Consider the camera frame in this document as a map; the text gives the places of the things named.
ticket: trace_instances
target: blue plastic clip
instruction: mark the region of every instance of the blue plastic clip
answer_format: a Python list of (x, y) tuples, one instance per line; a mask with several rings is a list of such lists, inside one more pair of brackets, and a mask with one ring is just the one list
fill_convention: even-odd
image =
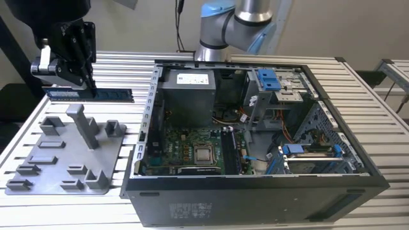
[(250, 157), (250, 156), (247, 156), (247, 155), (242, 156), (242, 158), (243, 158), (243, 159), (247, 159), (247, 160), (254, 160), (254, 161), (257, 160), (255, 157)]
[(265, 91), (279, 91), (281, 84), (277, 79), (277, 75), (271, 69), (258, 69), (257, 78), (262, 84)]

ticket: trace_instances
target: gray fixture plate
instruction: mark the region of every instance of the gray fixture plate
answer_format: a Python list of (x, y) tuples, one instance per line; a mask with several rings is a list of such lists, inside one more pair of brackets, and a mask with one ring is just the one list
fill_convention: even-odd
[[(15, 172), (15, 176), (9, 181), (27, 180), (31, 185), (27, 186), (29, 190), (10, 190), (5, 189), (5, 194), (7, 195), (102, 195), (107, 192), (109, 184), (111, 180), (111, 174), (114, 169), (114, 164), (122, 144), (123, 135), (119, 137), (107, 137), (103, 130), (105, 123), (97, 123), (98, 133), (94, 136), (98, 142), (98, 147), (95, 149), (87, 149), (86, 144), (81, 135), (78, 134), (77, 126), (74, 123), (63, 123), (65, 126), (54, 127), (58, 132), (58, 136), (45, 136), (41, 137), (31, 148), (31, 151), (23, 160), (22, 165), (31, 165), (27, 162), (31, 157), (47, 157), (53, 156), (57, 158), (54, 164), (35, 164), (39, 168), (38, 175), (19, 175)], [(125, 125), (119, 125), (122, 133), (125, 133)], [(43, 141), (58, 141), (65, 142), (63, 148), (39, 149), (38, 145)], [(85, 183), (85, 174), (70, 175), (66, 171), (67, 166), (81, 166), (85, 165), (86, 172), (90, 170), (94, 176), (98, 176), (102, 171), (107, 182), (101, 189), (90, 189)], [(61, 188), (62, 181), (75, 181), (79, 180), (82, 183), (82, 189), (67, 189)]]

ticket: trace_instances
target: printed label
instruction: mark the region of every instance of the printed label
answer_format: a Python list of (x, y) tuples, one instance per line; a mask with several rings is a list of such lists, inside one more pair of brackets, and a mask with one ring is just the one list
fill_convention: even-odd
[(175, 84), (207, 85), (209, 76), (206, 74), (179, 73)]
[(169, 209), (173, 219), (209, 218), (211, 203), (173, 203)]
[(58, 92), (58, 91), (50, 91), (47, 92), (50, 96), (53, 97), (78, 97), (77, 92)]
[(247, 119), (247, 116), (245, 114), (241, 115), (239, 121), (245, 122), (245, 120)]

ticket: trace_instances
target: gray block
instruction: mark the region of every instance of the gray block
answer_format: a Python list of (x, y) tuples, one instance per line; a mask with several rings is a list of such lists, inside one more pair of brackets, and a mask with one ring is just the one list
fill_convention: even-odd
[(93, 117), (87, 117), (86, 121), (87, 121), (90, 132), (93, 133), (93, 135), (95, 135), (98, 133), (98, 131), (99, 131), (99, 128), (97, 127), (94, 118)]
[(109, 185), (107, 178), (102, 171), (98, 172), (97, 176), (91, 173), (90, 170), (87, 170), (86, 176), (85, 176), (85, 184), (90, 189), (103, 189)]
[(122, 131), (117, 120), (107, 120), (105, 123), (103, 130), (106, 132), (107, 137), (121, 137), (125, 134), (125, 131)]
[(55, 127), (63, 127), (63, 123), (61, 122), (57, 116), (46, 116), (39, 124), (39, 129), (42, 130), (46, 136), (58, 136), (58, 132)]
[(17, 166), (15, 172), (19, 175), (38, 175), (39, 168), (34, 164), (21, 164)]
[[(98, 133), (94, 138), (99, 147), (93, 150), (89, 150), (85, 145), (74, 123), (63, 123), (63, 126), (54, 127), (59, 134), (58, 136), (46, 136), (45, 134), (39, 136), (22, 165), (27, 165), (29, 162), (38, 162), (39, 164), (35, 163), (35, 166), (41, 171), (38, 171), (38, 175), (21, 175), (18, 173), (14, 175), (14, 180), (27, 180), (33, 186), (25, 185), (26, 188), (23, 189), (23, 186), (19, 185), (22, 187), (19, 190), (11, 190), (6, 187), (5, 193), (7, 195), (101, 195), (107, 192), (123, 136), (107, 137), (103, 130), (105, 123), (95, 123), (95, 125), (97, 129), (94, 130), (98, 130)], [(125, 125), (119, 124), (118, 127), (125, 133)], [(62, 149), (38, 148), (41, 142), (61, 141), (66, 143)], [(94, 174), (94, 179), (87, 178), (93, 189), (85, 183), (85, 176), (89, 170)], [(75, 179), (82, 183), (82, 189), (61, 188), (61, 181)]]
[(38, 148), (41, 149), (62, 149), (65, 147), (63, 141), (41, 141)]
[(29, 164), (55, 164), (57, 163), (55, 156), (30, 156), (27, 163)]
[(63, 190), (81, 190), (83, 188), (83, 184), (78, 179), (63, 180), (61, 181), (59, 187)]
[(11, 190), (11, 191), (29, 191), (31, 182), (29, 180), (9, 180), (5, 184), (5, 186)]
[(65, 113), (75, 123), (78, 133), (83, 138), (87, 148), (91, 150), (95, 149), (98, 147), (98, 143), (94, 138), (94, 129), (90, 129), (87, 120), (83, 115), (83, 105), (70, 104)]
[(66, 171), (69, 175), (85, 175), (87, 169), (85, 165), (69, 165)]

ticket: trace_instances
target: black cable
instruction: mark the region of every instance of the black cable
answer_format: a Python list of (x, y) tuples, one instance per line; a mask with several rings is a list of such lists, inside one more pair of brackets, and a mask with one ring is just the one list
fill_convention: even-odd
[(177, 49), (179, 49), (179, 47), (182, 48), (182, 50), (185, 50), (185, 46), (183, 43), (181, 41), (181, 37), (179, 37), (179, 32), (178, 32), (178, 28), (179, 28), (179, 14), (183, 10), (183, 5), (185, 5), (185, 0), (179, 0), (177, 2), (177, 0), (174, 0), (174, 26), (175, 26), (175, 42), (177, 42)]
[(391, 88), (394, 87), (394, 83), (391, 84), (391, 86), (390, 86), (390, 89), (388, 89), (388, 91), (387, 91), (387, 93), (386, 93), (386, 96), (384, 96), (384, 99), (383, 99), (383, 101), (386, 101), (386, 99), (387, 99), (387, 96), (388, 96), (388, 94), (390, 94), (390, 91), (391, 91)]
[(402, 109), (402, 107), (403, 107), (403, 104), (404, 104), (403, 102), (399, 104), (395, 113), (398, 113), (398, 112), (400, 111), (400, 109)]
[(177, 0), (174, 0), (174, 26), (175, 26), (177, 50), (179, 50), (179, 43), (178, 43), (178, 26), (177, 26)]

